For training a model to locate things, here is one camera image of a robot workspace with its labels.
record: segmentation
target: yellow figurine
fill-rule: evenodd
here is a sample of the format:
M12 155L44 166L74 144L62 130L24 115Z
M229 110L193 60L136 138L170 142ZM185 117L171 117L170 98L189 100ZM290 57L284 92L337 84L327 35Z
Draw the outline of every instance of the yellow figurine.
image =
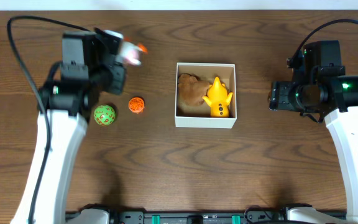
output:
M231 102L233 93L227 93L225 84L221 84L218 77L215 78L214 84L209 85L206 96L203 99L211 108L211 117L213 118L227 118L229 116L229 109L227 108Z

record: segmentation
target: orange ball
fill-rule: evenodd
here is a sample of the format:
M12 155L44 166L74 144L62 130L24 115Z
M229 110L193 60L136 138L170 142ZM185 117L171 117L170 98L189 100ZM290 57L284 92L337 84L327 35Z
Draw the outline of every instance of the orange ball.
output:
M140 97L133 97L129 100L128 107L133 113L139 114L143 112L144 100Z

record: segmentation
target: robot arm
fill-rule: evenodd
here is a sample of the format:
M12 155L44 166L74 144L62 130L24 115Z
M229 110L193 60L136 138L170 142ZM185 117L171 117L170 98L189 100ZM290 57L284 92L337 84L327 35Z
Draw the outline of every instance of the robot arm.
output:
M300 112L325 121L334 140L347 198L347 223L358 223L358 76L345 76L338 41L305 45L291 82L273 82L271 110ZM310 113L318 113L314 119ZM342 223L311 207L287 211L288 220Z
M52 150L42 176L35 204L36 223L65 223L67 192L78 148L88 124L82 115L70 116L66 110L48 110L52 131ZM27 223L30 204L38 178L46 144L45 120L38 117L38 136L34 158L24 194L11 223Z
M78 148L85 136L99 93L121 94L124 64L140 65L144 47L123 41L110 30L66 32L63 35L61 80L49 77L39 90L51 129L51 150L36 195L32 223L65 223L67 192ZM44 114L39 114L38 137L24 194L11 223L28 223L36 182L47 142ZM70 223L109 223L109 213L88 209Z

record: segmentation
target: white box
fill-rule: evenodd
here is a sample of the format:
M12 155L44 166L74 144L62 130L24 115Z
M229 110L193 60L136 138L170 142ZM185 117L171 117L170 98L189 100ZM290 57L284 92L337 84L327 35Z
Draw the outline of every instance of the white box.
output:
M200 80L213 83L215 77L233 92L228 118L211 118L211 108L204 102L201 106L187 106L178 102L178 77L182 73L197 76ZM177 63L175 97L175 126L187 128L232 128L237 120L236 69L234 64Z

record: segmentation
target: wood grain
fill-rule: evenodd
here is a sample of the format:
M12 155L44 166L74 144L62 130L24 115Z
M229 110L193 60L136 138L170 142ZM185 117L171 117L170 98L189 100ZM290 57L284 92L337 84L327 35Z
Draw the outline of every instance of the wood grain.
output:
M37 136L36 102L11 53L6 22L14 15L50 17L124 33L149 54L128 69L114 103L117 121L90 122L76 158L67 210L87 203L146 210L244 210L305 202L345 209L333 141L324 125L296 113L269 111L273 80L289 80L285 59L324 22L358 19L358 11L78 11L0 12L0 223L22 197ZM41 85L61 59L66 30L37 21L14 25L14 38ZM339 39L347 74L358 74L358 27L338 24L312 40ZM238 119L233 129L175 128L177 62L234 63ZM127 109L133 96L144 113Z

